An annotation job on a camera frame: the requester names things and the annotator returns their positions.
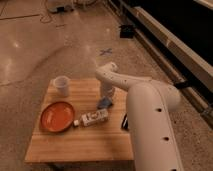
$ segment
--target black object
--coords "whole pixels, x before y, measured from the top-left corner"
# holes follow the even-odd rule
[[[57,13],[59,12],[66,12],[65,8],[64,7],[58,7],[57,8]]]
[[[121,25],[120,28],[120,38],[133,38],[135,33],[133,25]]]
[[[189,81],[184,81],[184,82],[176,83],[176,84],[174,84],[174,86],[180,90],[180,89],[184,89],[187,87],[191,87],[192,84]]]
[[[129,131],[129,124],[128,124],[128,120],[127,120],[127,114],[124,115],[122,124],[121,124],[121,129],[125,130],[125,131]]]

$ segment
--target black cable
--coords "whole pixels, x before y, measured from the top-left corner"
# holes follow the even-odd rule
[[[49,18],[48,20],[44,20],[44,18],[46,17],[45,15],[41,14],[41,18],[40,18],[40,22],[43,23],[43,24],[47,24],[47,23],[50,23],[52,22],[52,16],[47,8],[47,0],[44,1],[44,7],[45,7],[45,10],[47,11],[47,17]]]
[[[1,15],[3,14],[3,12],[4,12],[4,9],[5,9],[5,7],[7,6],[7,3],[8,3],[8,0],[5,1],[4,5],[3,5],[2,9],[1,9],[0,17],[1,17]]]
[[[7,6],[8,1],[9,0],[5,1],[4,5],[3,5],[3,7],[2,7],[2,9],[0,11],[0,17],[3,14],[3,12],[4,12],[4,9]],[[48,11],[48,8],[47,8],[47,0],[44,1],[44,7],[45,7],[45,10],[47,11],[47,17],[49,18],[46,21],[44,20],[45,17],[46,17],[44,14],[32,14],[32,15],[23,15],[23,16],[16,16],[16,17],[5,17],[5,18],[0,18],[0,20],[11,20],[11,19],[18,19],[18,18],[27,18],[27,17],[41,16],[40,22],[43,23],[43,24],[47,24],[47,23],[52,22],[52,16],[50,15],[50,13]]]

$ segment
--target white cup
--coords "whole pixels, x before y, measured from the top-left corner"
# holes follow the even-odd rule
[[[66,76],[58,76],[53,80],[53,86],[58,89],[63,97],[69,96],[70,79]]]

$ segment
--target black wall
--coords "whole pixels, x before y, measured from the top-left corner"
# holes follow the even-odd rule
[[[213,11],[193,0],[125,0],[140,5],[213,65]]]

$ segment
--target blue object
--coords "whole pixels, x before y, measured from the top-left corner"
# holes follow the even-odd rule
[[[106,109],[109,108],[113,105],[112,101],[108,97],[103,97],[99,102],[98,102],[98,109]]]

